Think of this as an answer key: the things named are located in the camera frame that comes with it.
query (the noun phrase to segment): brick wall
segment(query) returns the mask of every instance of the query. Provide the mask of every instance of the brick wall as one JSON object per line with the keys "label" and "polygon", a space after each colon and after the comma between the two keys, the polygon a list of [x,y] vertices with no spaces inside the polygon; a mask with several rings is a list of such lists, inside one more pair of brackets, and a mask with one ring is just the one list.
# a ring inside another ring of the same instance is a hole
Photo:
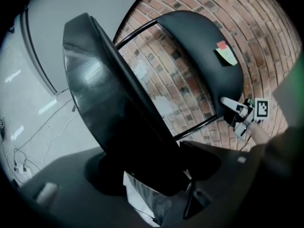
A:
{"label": "brick wall", "polygon": [[[286,127],[272,92],[291,70],[301,43],[291,21],[275,0],[141,0],[118,31],[115,41],[142,24],[174,10],[190,10],[212,20],[235,51],[244,72],[248,97],[271,99],[271,116],[263,128],[272,136]],[[153,26],[120,50],[158,107],[172,135],[181,133],[214,114],[205,86],[198,82],[191,64],[174,39]],[[244,146],[222,119],[185,139],[214,146]],[[244,148],[248,151],[253,142]]]}

